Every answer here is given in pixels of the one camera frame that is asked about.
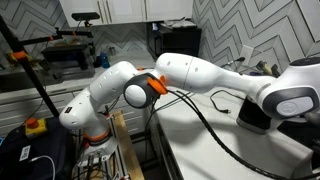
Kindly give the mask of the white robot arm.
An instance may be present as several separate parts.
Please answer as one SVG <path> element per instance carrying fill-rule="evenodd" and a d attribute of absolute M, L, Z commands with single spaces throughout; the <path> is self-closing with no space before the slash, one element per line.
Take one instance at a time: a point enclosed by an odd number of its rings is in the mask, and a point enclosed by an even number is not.
<path fill-rule="evenodd" d="M 241 91 L 269 117 L 287 119 L 319 111 L 319 59 L 303 58 L 293 61 L 277 78 L 267 75 L 251 76 L 228 71 L 198 57 L 164 53 L 153 70 L 146 72 L 128 61 L 106 69 L 84 88 L 59 115 L 67 129 L 82 129 L 86 139 L 104 140 L 110 128 L 107 118 L 98 112 L 106 101 L 123 96 L 137 109 L 146 108 L 170 87 L 194 93 L 206 93 L 215 87 Z"/>

